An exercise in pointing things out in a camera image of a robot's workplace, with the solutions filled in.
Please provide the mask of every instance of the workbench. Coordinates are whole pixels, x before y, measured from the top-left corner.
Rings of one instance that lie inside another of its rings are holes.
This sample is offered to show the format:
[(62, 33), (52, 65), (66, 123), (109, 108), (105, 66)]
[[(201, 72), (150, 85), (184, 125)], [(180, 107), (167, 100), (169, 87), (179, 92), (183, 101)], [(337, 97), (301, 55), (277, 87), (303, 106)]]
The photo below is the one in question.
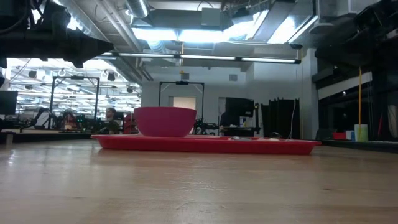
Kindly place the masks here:
[(95, 140), (0, 149), (1, 223), (397, 223), (398, 155), (113, 151)]

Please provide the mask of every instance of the pole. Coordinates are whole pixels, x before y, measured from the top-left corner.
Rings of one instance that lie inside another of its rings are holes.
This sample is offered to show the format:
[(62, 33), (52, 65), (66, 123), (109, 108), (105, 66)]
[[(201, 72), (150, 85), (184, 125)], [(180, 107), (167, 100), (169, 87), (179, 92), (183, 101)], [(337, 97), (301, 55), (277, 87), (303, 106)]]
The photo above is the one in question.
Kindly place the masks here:
[(94, 111), (94, 120), (97, 120), (97, 110), (98, 110), (98, 95), (100, 93), (100, 78), (95, 78), (97, 80), (97, 91), (95, 95), (95, 111)]
[(205, 108), (205, 84), (202, 83), (201, 85), (203, 87), (203, 89), (201, 90), (201, 119), (202, 119), (202, 121), (204, 121), (203, 120), (203, 117), (204, 117), (203, 111)]
[(160, 106), (160, 97), (162, 96), (162, 84), (163, 82), (159, 82), (159, 106)]
[[(51, 86), (51, 99), (50, 99), (50, 113), (52, 113), (52, 106), (54, 102), (54, 90), (55, 90), (55, 80), (58, 77), (52, 77), (52, 86)], [(47, 126), (48, 129), (51, 127), (51, 116), (49, 116), (49, 124)]]

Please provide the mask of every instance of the tray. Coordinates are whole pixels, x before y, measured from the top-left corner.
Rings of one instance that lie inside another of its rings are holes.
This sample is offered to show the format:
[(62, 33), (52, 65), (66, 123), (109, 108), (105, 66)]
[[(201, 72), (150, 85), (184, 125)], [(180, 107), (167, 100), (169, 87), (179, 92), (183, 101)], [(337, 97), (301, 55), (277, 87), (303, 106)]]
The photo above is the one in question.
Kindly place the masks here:
[(172, 152), (215, 152), (215, 153), (246, 153), (246, 154), (291, 154), (309, 155), (320, 142), (286, 140), (232, 141), (229, 137), (219, 136), (187, 136), (185, 138), (159, 138), (141, 135), (93, 135), (105, 149), (124, 149), (140, 151), (172, 151)]

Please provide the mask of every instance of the spotlight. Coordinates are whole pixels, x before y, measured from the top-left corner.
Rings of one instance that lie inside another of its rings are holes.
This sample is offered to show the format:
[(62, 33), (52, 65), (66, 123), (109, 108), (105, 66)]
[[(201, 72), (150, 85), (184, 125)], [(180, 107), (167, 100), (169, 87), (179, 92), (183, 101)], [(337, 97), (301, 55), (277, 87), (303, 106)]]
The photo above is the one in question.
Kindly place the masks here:
[(58, 75), (59, 76), (65, 76), (67, 73), (66, 73), (66, 71), (64, 70), (64, 69), (61, 69), (59, 72), (58, 72)]
[(132, 93), (133, 92), (133, 88), (131, 86), (127, 87), (127, 92), (128, 93)]
[(37, 72), (36, 72), (36, 71), (30, 71), (30, 72), (28, 73), (28, 76), (29, 76), (30, 78), (36, 78)]
[(109, 81), (114, 81), (116, 77), (114, 76), (114, 72), (109, 72), (108, 73), (108, 80)]

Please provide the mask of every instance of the small white object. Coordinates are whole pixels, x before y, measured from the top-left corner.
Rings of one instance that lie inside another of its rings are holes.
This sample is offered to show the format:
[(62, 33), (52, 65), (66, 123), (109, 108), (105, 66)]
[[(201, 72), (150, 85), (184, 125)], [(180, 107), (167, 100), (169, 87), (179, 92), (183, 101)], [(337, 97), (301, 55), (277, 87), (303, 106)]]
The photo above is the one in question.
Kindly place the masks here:
[(352, 133), (353, 131), (346, 131), (346, 139), (347, 140), (351, 140), (351, 133)]

